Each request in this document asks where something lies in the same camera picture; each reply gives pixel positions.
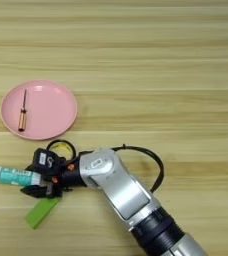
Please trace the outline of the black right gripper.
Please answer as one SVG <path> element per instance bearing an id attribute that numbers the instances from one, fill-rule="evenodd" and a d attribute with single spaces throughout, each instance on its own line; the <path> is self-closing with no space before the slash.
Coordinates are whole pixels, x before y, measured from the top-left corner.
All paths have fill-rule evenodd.
<path id="1" fill-rule="evenodd" d="M 80 174 L 79 160 L 79 157 L 69 161 L 59 158 L 52 163 L 52 167 L 48 168 L 43 175 L 47 187 L 29 185 L 23 187 L 21 192 L 34 198 L 55 198 L 61 197 L 64 192 L 69 192 L 74 187 L 86 187 Z M 25 170 L 36 172 L 32 164 L 27 166 Z"/>

